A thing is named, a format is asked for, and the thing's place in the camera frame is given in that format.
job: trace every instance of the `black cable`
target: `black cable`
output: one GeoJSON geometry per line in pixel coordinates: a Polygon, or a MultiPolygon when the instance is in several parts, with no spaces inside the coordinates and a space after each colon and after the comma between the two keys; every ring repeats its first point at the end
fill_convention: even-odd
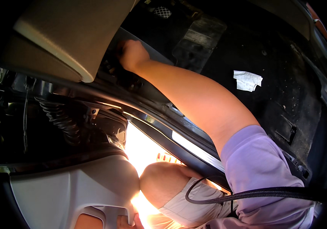
{"type": "Polygon", "coordinates": [[[245,192],[239,192],[230,196],[220,197],[210,200],[192,200],[189,198],[191,190],[202,180],[207,179],[203,177],[202,179],[196,181],[186,192],[185,199],[193,204],[216,204],[232,200],[239,200],[245,198],[253,197],[284,197],[284,198],[297,198],[304,200],[312,200],[318,202],[327,201],[327,189],[314,189],[314,188],[304,188],[304,187],[273,187],[273,188],[260,188],[245,192]]]}

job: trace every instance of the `mesh grille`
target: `mesh grille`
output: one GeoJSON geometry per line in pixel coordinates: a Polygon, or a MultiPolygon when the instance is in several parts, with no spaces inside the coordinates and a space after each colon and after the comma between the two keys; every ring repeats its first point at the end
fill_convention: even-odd
{"type": "Polygon", "coordinates": [[[206,47],[210,37],[207,37],[206,35],[195,32],[193,30],[188,30],[184,38],[206,47]]]}
{"type": "Polygon", "coordinates": [[[171,11],[169,11],[169,9],[163,6],[157,7],[153,13],[163,18],[168,18],[172,14],[171,11]]]}

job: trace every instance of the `car floor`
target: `car floor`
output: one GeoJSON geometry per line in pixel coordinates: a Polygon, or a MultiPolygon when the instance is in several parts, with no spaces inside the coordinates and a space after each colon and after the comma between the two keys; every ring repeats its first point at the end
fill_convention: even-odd
{"type": "MultiPolygon", "coordinates": [[[[213,2],[190,3],[226,25],[200,73],[244,103],[283,150],[307,168],[317,170],[308,164],[308,155],[320,118],[327,119],[327,115],[321,116],[322,110],[327,110],[322,109],[320,83],[299,53],[301,50],[317,62],[310,43],[280,18],[247,1],[228,3],[225,8],[216,7],[213,2]],[[262,86],[253,92],[237,89],[234,70],[262,76],[262,86]]],[[[122,27],[177,63],[172,52],[194,20],[179,3],[173,6],[162,0],[154,4],[168,8],[171,16],[157,16],[141,1],[122,27]]]]}

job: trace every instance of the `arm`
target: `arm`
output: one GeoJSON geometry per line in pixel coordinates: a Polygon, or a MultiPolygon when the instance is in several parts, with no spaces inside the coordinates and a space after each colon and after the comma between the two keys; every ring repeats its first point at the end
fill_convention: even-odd
{"type": "Polygon", "coordinates": [[[237,131],[259,125],[253,114],[226,88],[195,72],[150,60],[139,41],[124,43],[120,63],[153,84],[205,131],[218,154],[237,131]]]}

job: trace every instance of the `leg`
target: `leg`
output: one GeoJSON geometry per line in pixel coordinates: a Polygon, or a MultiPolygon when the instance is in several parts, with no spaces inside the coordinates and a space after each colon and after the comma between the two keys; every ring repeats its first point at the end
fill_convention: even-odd
{"type": "MultiPolygon", "coordinates": [[[[186,191],[200,178],[198,173],[184,165],[156,162],[144,170],[140,185],[144,196],[161,213],[186,227],[197,227],[230,213],[230,202],[197,205],[186,201],[186,191]]],[[[208,181],[204,181],[195,186],[190,198],[204,200],[224,196],[208,184],[208,181]]]]}

